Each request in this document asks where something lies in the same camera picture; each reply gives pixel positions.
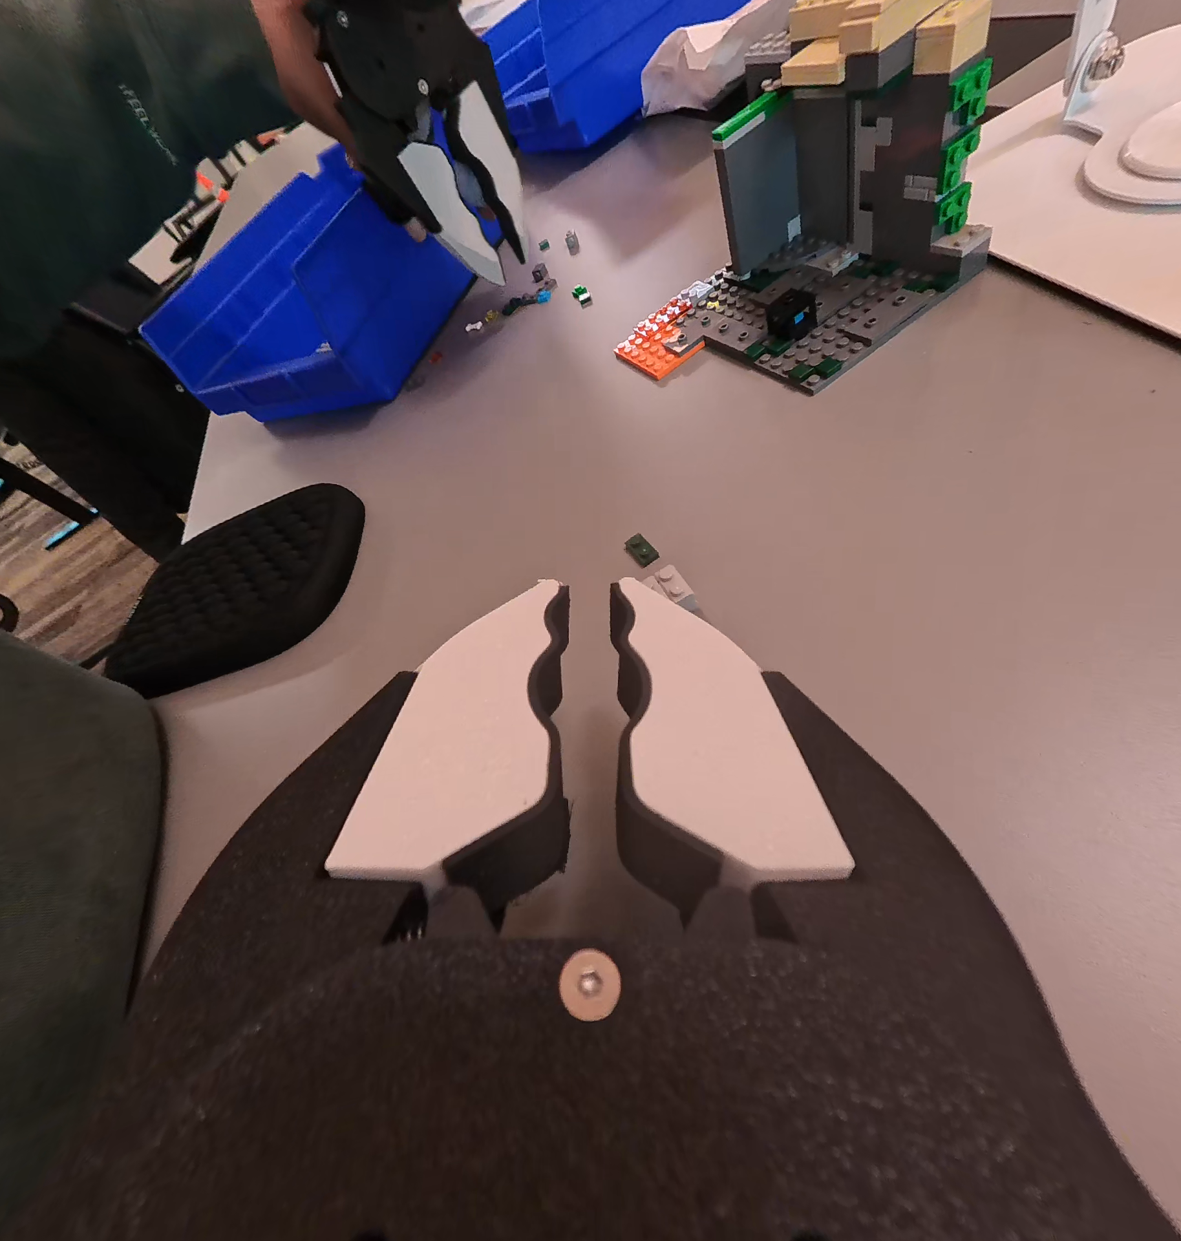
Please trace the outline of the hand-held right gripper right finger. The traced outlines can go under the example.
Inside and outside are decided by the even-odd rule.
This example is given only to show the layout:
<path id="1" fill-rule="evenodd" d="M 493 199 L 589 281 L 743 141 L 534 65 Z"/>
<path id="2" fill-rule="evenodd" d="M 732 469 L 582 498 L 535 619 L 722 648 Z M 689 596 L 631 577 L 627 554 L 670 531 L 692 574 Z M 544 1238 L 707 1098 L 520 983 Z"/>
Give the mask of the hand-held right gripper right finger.
<path id="1" fill-rule="evenodd" d="M 855 861 L 754 659 L 635 578 L 610 587 L 610 632 L 625 871 L 682 925 L 717 887 L 847 879 Z"/>

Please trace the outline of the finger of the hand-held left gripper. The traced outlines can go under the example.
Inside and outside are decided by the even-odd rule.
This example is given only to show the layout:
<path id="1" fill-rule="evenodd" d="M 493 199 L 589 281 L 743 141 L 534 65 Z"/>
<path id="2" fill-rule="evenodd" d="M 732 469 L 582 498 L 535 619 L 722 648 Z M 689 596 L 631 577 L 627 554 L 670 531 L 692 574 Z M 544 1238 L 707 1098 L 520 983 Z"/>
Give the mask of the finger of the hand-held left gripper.
<path id="1" fill-rule="evenodd" d="M 459 195 L 454 164 L 443 148 L 426 142 L 408 144 L 398 160 L 439 225 L 430 231 L 443 247 L 476 277 L 504 286 L 498 242 L 490 239 L 486 221 Z"/>
<path id="2" fill-rule="evenodd" d="M 484 202 L 517 260 L 529 260 L 529 235 L 523 213 L 523 186 L 516 155 L 477 81 L 457 96 L 452 137 L 458 159 L 473 170 Z"/>

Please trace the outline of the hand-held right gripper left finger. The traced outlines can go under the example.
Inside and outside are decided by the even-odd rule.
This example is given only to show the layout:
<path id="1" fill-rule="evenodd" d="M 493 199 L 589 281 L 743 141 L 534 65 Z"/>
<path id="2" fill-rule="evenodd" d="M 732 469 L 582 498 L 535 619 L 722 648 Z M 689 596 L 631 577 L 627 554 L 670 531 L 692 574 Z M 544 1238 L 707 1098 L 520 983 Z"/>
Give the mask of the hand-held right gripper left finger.
<path id="1" fill-rule="evenodd" d="M 324 869 L 339 879 L 472 890 L 508 905 L 566 865 L 570 810 L 552 721 L 569 588 L 535 581 L 440 645 L 411 675 Z"/>

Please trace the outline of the scatter of small toy pieces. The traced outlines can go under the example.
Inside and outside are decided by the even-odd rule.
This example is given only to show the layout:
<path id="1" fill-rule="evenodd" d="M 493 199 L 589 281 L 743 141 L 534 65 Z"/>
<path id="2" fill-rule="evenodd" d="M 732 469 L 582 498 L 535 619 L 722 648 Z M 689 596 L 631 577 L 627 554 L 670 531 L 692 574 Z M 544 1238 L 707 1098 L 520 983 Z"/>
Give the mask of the scatter of small toy pieces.
<path id="1" fill-rule="evenodd" d="M 592 295 L 580 274 L 581 250 L 581 238 L 574 229 L 535 239 L 529 260 L 516 271 L 505 271 L 505 285 L 481 282 L 470 288 L 461 332 L 469 339 L 486 336 L 517 314 L 551 304 L 559 296 L 588 307 Z"/>

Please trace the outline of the person's left forearm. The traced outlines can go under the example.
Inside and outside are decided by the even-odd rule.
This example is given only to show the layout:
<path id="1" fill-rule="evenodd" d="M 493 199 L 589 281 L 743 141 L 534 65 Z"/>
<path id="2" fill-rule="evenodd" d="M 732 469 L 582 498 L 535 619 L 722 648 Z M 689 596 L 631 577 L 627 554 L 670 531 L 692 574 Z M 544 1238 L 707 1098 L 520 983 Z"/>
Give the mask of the person's left forearm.
<path id="1" fill-rule="evenodd" d="M 292 116 L 250 2 L 0 1 L 0 360 Z"/>

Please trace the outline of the grey desk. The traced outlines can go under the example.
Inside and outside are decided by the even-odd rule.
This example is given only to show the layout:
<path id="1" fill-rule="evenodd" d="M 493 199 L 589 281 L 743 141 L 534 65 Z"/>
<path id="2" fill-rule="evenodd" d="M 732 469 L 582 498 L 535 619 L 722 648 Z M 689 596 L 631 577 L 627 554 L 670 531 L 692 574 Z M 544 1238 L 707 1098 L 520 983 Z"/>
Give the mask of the grey desk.
<path id="1" fill-rule="evenodd" d="M 646 536 L 702 614 L 931 814 L 1001 909 L 1082 1083 L 1181 1228 L 1181 349 L 995 263 L 826 393 L 715 354 L 613 355 L 726 260 L 713 123 L 527 156 L 559 296 L 461 332 L 379 409 L 214 416 L 195 534 L 351 488 L 360 563 L 307 641 L 159 700 L 169 790 L 145 962 L 229 835 L 403 668 L 538 578 L 570 588 L 566 872 L 520 934 L 657 933 L 614 851 L 609 585 Z"/>

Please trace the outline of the person's left hand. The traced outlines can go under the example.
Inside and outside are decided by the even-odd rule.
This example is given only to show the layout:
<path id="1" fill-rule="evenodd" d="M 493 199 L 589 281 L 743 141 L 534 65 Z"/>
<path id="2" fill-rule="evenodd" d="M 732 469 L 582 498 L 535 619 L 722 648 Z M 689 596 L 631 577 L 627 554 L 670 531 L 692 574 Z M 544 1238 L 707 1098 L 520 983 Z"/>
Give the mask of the person's left hand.
<path id="1" fill-rule="evenodd" d="M 339 142 L 357 167 L 355 141 L 337 108 L 337 95 L 318 56 L 318 36 L 303 1 L 252 1 L 254 19 L 272 58 L 278 84 L 306 123 Z"/>

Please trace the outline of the blue plastic bin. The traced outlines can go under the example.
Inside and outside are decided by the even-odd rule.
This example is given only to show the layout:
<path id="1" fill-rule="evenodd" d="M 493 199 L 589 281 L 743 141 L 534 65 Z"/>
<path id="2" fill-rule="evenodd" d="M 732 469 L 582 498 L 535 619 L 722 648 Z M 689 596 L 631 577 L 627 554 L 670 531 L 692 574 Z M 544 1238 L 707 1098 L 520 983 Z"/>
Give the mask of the blue plastic bin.
<path id="1" fill-rule="evenodd" d="M 139 332 L 209 411 L 267 423 L 394 398 L 472 281 L 389 221 L 329 146 Z"/>
<path id="2" fill-rule="evenodd" d="M 483 38 L 523 150 L 581 149 L 636 116 L 642 70 L 677 27 L 724 19 L 728 1 L 524 1 Z"/>

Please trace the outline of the white paper bag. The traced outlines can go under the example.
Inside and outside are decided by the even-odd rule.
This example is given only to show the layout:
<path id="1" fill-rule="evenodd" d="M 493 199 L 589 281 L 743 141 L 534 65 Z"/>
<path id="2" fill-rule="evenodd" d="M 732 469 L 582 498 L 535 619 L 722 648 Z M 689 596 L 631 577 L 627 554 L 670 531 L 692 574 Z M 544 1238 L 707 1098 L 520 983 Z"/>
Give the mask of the white paper bag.
<path id="1" fill-rule="evenodd" d="M 720 2 L 714 19 L 684 19 L 650 54 L 641 70 L 641 112 L 660 116 L 706 112 L 743 77 L 747 48 L 768 34 L 787 45 L 792 1 Z"/>

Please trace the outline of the toy brick building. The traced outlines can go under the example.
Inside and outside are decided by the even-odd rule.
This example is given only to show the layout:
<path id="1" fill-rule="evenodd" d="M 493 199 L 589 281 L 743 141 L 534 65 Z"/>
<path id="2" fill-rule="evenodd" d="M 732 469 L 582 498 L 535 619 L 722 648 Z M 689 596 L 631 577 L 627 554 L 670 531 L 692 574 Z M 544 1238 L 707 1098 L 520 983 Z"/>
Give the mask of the toy brick building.
<path id="1" fill-rule="evenodd" d="M 743 52 L 711 134 L 729 263 L 614 357 L 661 380 L 702 350 L 812 394 L 974 278 L 990 1 L 793 2 Z"/>

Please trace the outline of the white stand base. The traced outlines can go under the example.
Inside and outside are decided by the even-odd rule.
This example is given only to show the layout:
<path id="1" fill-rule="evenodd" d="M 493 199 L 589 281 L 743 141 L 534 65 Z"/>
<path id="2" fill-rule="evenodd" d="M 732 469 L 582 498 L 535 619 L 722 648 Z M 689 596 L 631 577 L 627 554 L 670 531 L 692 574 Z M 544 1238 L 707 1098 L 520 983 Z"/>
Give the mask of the white stand base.
<path id="1" fill-rule="evenodd" d="M 970 221 L 991 254 L 1181 340 L 1181 23 L 1122 40 L 1081 2 L 1056 84 L 984 126 Z"/>

